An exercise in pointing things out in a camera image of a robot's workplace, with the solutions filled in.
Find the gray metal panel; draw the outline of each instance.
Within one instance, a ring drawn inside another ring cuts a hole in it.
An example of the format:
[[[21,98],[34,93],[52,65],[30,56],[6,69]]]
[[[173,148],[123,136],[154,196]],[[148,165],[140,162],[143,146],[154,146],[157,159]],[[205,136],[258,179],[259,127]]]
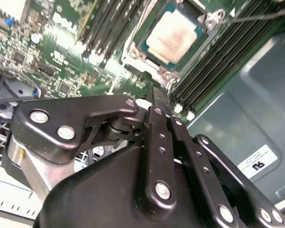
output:
[[[278,159],[251,178],[273,202],[285,199],[285,34],[270,39],[197,114],[203,133],[236,164],[267,144]]]

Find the bolt head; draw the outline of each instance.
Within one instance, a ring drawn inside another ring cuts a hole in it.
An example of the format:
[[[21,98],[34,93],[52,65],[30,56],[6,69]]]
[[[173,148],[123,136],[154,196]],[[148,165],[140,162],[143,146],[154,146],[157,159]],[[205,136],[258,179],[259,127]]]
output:
[[[274,218],[275,218],[279,223],[283,223],[283,219],[281,218],[281,216],[279,215],[279,213],[277,213],[275,210],[272,210],[272,215],[274,216]]]
[[[182,125],[182,121],[179,120],[179,119],[175,119],[175,122],[176,122],[178,125]]]
[[[266,222],[271,222],[270,215],[267,213],[267,211],[261,208],[260,212],[261,212],[261,216],[263,217],[263,219],[265,219]]]
[[[155,184],[155,190],[156,190],[156,193],[159,195],[159,197],[161,197],[164,200],[169,199],[171,196],[169,187],[163,182],[157,182]]]
[[[29,116],[32,121],[39,124],[43,124],[48,121],[48,114],[43,111],[33,111]]]
[[[157,114],[159,114],[159,115],[162,114],[162,111],[161,111],[159,108],[155,108],[154,110],[155,110],[155,112],[156,112]]]
[[[202,137],[202,139],[201,139],[202,141],[203,141],[203,143],[205,143],[205,144],[209,144],[209,142],[208,142],[208,140],[206,139],[206,138],[204,138],[204,137]]]
[[[57,130],[58,135],[63,139],[73,139],[75,137],[75,131],[69,126],[61,126]]]
[[[226,220],[229,223],[233,222],[233,216],[228,208],[221,205],[218,209],[224,220]]]
[[[128,100],[126,100],[126,103],[127,103],[127,105],[129,105],[129,106],[131,106],[131,107],[134,107],[134,106],[135,106],[133,100],[128,99]]]

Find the blue connector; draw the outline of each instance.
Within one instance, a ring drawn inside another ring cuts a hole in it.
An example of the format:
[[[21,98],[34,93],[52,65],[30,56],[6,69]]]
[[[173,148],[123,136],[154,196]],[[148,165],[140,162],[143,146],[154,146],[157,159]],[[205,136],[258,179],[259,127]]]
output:
[[[15,19],[14,18],[6,18],[5,24],[7,26],[12,26],[13,24],[15,24]]]

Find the screw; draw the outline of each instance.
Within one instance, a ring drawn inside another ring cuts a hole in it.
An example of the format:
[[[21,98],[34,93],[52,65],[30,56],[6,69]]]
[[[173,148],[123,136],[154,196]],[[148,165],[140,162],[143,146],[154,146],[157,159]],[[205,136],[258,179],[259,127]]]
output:
[[[75,131],[69,126],[61,126],[57,130],[58,135],[63,139],[73,139],[75,137]]]
[[[175,122],[176,122],[178,125],[182,125],[182,122],[181,122],[179,119],[175,119]]]
[[[228,210],[228,208],[221,205],[218,209],[219,209],[219,212],[220,212],[220,214],[224,220],[226,220],[229,223],[233,222],[233,216],[232,216],[230,210]]]
[[[275,210],[272,210],[272,215],[274,216],[274,218],[275,218],[279,223],[283,223],[283,219],[281,218],[281,216],[279,215],[279,213],[277,213]]]
[[[164,200],[169,199],[171,196],[169,187],[163,182],[157,182],[155,184],[155,190],[156,190],[156,193],[159,195],[159,197],[161,197]]]
[[[165,136],[164,134],[160,134],[160,138],[161,138],[161,139],[165,139],[166,136]]]
[[[130,56],[137,59],[139,57],[139,51],[136,48],[132,49],[132,51],[130,51]]]
[[[165,148],[160,147],[160,152],[161,152],[161,153],[165,153],[165,151],[166,151],[166,149],[165,149]]]
[[[205,171],[205,173],[209,173],[209,169],[207,167],[204,167],[203,170]]]
[[[125,102],[127,103],[127,105],[129,105],[129,106],[131,106],[131,107],[134,107],[134,106],[135,106],[133,100],[128,99],[128,100],[126,100]]]
[[[42,111],[33,111],[29,116],[32,121],[39,124],[43,124],[48,121],[48,115]]]
[[[260,212],[261,212],[263,219],[265,219],[266,222],[271,222],[270,215],[267,213],[267,211],[261,208]]]
[[[208,142],[208,140],[206,139],[206,138],[204,138],[204,137],[202,137],[202,139],[201,139],[202,141],[203,141],[203,143],[205,143],[205,144],[209,144],[209,142]]]
[[[221,19],[223,16],[224,16],[224,12],[223,12],[223,11],[218,12],[218,17],[219,17],[220,19]]]
[[[159,114],[159,115],[162,114],[162,111],[161,111],[159,108],[155,108],[154,110],[155,110],[155,112],[156,112],[157,114]]]
[[[206,25],[208,28],[211,28],[211,27],[212,27],[212,21],[211,21],[211,20],[205,21],[205,25]]]

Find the chip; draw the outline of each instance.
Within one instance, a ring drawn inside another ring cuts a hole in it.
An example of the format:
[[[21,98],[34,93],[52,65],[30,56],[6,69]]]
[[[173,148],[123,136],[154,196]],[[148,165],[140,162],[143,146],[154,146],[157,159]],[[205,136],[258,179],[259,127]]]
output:
[[[23,55],[23,54],[21,54],[20,52],[17,52],[17,51],[15,52],[13,60],[16,63],[23,64],[24,59],[25,59],[25,55]]]
[[[177,9],[165,12],[146,40],[148,52],[166,64],[178,63],[196,41],[196,27]]]
[[[60,90],[60,92],[67,94],[68,91],[70,90],[70,87],[68,85],[66,85],[65,83],[61,83],[59,90]]]

